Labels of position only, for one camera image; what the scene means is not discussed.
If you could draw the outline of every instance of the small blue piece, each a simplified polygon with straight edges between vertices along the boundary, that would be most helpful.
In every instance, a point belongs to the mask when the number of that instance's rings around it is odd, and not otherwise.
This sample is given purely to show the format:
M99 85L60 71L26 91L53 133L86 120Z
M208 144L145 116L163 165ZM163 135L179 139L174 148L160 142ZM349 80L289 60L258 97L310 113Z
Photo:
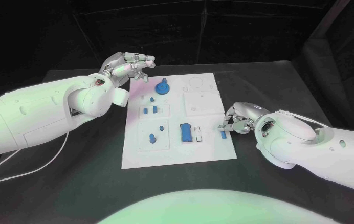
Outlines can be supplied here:
M148 137L150 137L150 143L153 144L156 142L156 138L154 138L153 133L148 135Z
M154 91L160 95L164 95L169 92L169 85L167 85L166 78L163 78L161 82L154 86Z
M180 132L182 132L182 142L192 141L190 124L189 123L183 123L180 125Z
M222 137L222 139L225 139L225 138L226 138L226 134L225 134L225 132L223 132L223 131L221 131L221 137Z

